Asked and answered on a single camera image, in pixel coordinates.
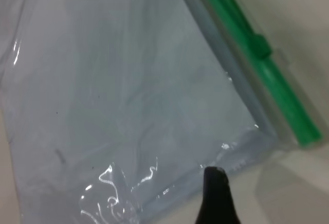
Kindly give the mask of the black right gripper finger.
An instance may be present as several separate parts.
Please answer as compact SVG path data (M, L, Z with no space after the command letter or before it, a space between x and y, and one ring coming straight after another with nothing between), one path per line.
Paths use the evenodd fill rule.
M240 223L226 172L215 166L204 170L203 199L196 223Z

